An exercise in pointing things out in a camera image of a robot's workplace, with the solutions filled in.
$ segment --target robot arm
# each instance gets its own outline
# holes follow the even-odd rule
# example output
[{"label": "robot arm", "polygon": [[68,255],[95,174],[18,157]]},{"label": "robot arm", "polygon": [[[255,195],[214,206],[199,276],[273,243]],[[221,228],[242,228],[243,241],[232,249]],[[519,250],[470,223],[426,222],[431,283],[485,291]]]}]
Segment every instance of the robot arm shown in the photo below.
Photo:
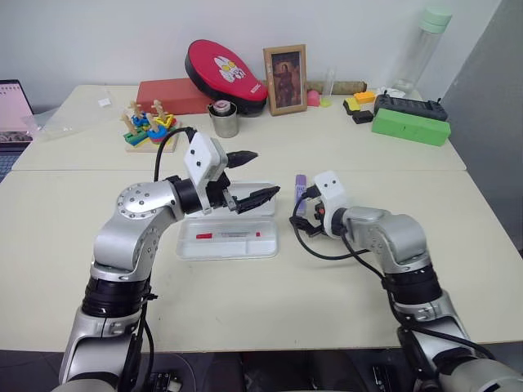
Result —
[{"label": "robot arm", "polygon": [[321,225],[307,226],[291,217],[296,227],[319,229],[352,247],[370,250],[401,327],[398,338],[409,364],[420,380],[420,390],[445,392],[515,391],[523,376],[492,359],[484,359],[469,341],[449,294],[442,290],[431,263],[421,225],[410,216],[392,215],[376,208],[349,207],[345,190],[332,171],[315,177],[308,196],[320,197]]},{"label": "robot arm", "polygon": [[136,384],[150,274],[160,237],[186,213],[228,207],[246,212],[270,200],[279,187],[237,200],[226,167],[257,155],[225,154],[217,140],[195,133],[185,156],[190,178],[134,184],[116,200],[113,216],[96,237],[91,277],[78,308],[56,391],[129,391]]}]

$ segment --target white wall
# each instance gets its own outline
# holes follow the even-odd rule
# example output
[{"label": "white wall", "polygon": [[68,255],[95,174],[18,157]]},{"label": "white wall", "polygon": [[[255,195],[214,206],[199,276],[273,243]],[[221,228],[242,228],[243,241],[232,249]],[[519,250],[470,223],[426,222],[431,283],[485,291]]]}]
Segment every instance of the white wall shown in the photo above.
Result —
[{"label": "white wall", "polygon": [[[443,96],[500,0],[456,0],[454,18],[422,77]],[[81,83],[138,84],[186,76],[198,38],[236,52],[259,78],[262,48],[305,43],[310,79],[381,86],[427,0],[0,0],[0,78],[19,78],[37,108]]]}]

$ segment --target red boxing pad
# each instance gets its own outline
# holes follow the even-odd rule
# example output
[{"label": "red boxing pad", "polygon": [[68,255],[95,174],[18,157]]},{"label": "red boxing pad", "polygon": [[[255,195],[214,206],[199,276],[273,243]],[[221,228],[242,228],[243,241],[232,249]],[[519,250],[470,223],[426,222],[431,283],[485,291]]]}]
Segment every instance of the red boxing pad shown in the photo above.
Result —
[{"label": "red boxing pad", "polygon": [[222,45],[206,39],[191,43],[186,71],[201,92],[214,100],[233,102],[242,114],[259,114],[265,106],[267,88]]}]

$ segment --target metal cup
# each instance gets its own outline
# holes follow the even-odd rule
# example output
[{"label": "metal cup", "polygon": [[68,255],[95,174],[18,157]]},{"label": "metal cup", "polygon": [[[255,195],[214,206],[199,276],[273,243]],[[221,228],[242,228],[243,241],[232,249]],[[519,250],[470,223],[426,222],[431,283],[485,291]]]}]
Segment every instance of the metal cup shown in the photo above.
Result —
[{"label": "metal cup", "polygon": [[238,135],[238,108],[228,100],[217,100],[207,106],[211,116],[214,131],[220,137],[233,137]]}]

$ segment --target picture frame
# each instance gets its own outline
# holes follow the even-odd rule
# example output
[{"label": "picture frame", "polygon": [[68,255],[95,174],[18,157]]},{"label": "picture frame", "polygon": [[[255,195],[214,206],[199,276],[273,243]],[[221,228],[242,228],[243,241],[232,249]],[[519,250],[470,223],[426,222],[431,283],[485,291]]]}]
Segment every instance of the picture frame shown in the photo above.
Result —
[{"label": "picture frame", "polygon": [[270,114],[307,110],[305,45],[263,49]]}]

